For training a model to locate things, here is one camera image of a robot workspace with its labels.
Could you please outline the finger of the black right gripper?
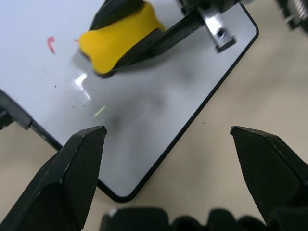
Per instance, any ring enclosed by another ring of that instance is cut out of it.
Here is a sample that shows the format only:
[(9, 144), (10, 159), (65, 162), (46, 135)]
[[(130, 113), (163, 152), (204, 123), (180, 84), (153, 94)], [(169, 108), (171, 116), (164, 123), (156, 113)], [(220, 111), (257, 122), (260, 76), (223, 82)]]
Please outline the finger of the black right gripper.
[(143, 5), (143, 0), (106, 0), (96, 12), (89, 31), (106, 27), (135, 12)]
[(113, 67), (111, 71), (106, 74), (101, 74), (100, 76), (108, 78), (125, 67), (155, 58), (174, 47), (204, 25), (205, 22), (200, 14), (193, 11), (167, 31), (155, 29), (126, 52), (119, 61), (116, 62), (115, 67)]

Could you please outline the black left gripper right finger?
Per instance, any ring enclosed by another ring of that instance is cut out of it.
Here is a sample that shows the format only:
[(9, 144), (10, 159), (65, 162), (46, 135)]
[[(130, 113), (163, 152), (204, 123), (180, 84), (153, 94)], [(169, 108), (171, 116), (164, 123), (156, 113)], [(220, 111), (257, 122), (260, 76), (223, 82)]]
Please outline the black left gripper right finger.
[(308, 228), (308, 164), (280, 137), (233, 126), (247, 188), (269, 228)]

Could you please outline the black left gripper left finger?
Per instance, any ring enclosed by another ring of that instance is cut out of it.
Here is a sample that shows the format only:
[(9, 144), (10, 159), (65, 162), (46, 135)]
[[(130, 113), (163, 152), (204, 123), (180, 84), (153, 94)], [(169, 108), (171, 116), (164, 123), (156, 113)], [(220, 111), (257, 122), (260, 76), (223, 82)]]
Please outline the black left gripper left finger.
[(106, 128), (73, 134), (37, 172), (0, 231), (81, 231), (98, 183)]

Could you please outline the yellow whiteboard eraser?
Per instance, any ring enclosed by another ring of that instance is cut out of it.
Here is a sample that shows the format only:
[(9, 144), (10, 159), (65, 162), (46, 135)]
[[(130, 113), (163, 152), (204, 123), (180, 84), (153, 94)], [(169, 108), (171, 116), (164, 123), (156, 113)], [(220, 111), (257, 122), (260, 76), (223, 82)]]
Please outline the yellow whiteboard eraser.
[(165, 28), (157, 20), (152, 5), (145, 2), (124, 18), (83, 33), (78, 40), (79, 48), (90, 59), (95, 72), (107, 74), (133, 46), (155, 29)]

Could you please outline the dark ribbed object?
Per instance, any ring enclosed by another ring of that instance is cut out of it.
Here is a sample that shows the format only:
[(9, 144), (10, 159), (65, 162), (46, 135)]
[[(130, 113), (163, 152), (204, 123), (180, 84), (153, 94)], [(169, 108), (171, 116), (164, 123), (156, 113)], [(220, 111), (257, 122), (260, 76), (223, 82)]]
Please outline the dark ribbed object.
[(289, 28), (301, 28), (308, 35), (308, 0), (276, 1)]

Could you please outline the white whiteboard with black frame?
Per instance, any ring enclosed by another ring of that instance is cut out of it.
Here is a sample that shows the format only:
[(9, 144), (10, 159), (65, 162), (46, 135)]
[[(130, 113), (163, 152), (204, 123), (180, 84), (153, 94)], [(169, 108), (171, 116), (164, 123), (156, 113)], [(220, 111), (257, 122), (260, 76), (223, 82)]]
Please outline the white whiteboard with black frame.
[(242, 4), (223, 13), (236, 43), (218, 52), (200, 28), (164, 54), (101, 78), (79, 52), (103, 0), (0, 0), (0, 90), (60, 149), (106, 126), (99, 187), (132, 200), (258, 37)]

